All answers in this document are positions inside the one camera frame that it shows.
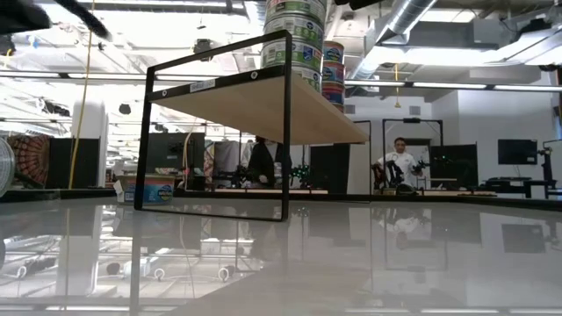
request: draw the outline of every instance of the sticker label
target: sticker label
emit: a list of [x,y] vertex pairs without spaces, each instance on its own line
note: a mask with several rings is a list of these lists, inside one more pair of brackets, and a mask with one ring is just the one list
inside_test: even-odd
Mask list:
[[214,84],[215,84],[214,79],[206,80],[199,83],[192,83],[190,85],[190,93],[214,88]]

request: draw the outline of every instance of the stacked can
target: stacked can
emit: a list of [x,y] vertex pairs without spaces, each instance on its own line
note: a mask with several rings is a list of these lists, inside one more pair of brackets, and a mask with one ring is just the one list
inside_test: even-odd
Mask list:
[[345,67],[343,66],[343,45],[333,41],[324,42],[324,63],[322,65],[322,95],[343,112]]
[[[268,0],[264,33],[287,30],[293,37],[292,70],[321,91],[326,0]],[[262,67],[285,64],[285,39],[263,44]]]

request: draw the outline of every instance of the fan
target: fan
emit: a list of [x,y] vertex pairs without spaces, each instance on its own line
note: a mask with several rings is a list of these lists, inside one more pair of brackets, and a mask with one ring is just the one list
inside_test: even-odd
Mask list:
[[16,169],[16,159],[10,145],[0,139],[0,198],[10,188]]

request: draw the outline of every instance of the person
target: person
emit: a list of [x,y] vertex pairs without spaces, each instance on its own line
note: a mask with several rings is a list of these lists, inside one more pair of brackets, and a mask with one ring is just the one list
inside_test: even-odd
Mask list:
[[281,161],[283,145],[263,137],[256,136],[256,144],[249,157],[248,171],[253,183],[265,188],[274,188],[281,178]]
[[[399,137],[394,140],[394,150],[391,153],[386,154],[386,162],[394,161],[396,166],[398,166],[402,172],[404,173],[404,184],[414,186],[413,184],[413,176],[423,176],[423,171],[419,170],[416,171],[414,168],[418,165],[415,161],[414,157],[406,152],[406,140],[404,138]],[[382,168],[383,165],[383,157],[380,157],[375,165]]]

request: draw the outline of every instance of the shelf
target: shelf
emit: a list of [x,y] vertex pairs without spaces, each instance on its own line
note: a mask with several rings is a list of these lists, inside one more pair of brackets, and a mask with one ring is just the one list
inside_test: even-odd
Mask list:
[[[147,94],[147,100],[283,142],[285,67],[264,68]],[[291,145],[364,143],[368,135],[294,72]]]

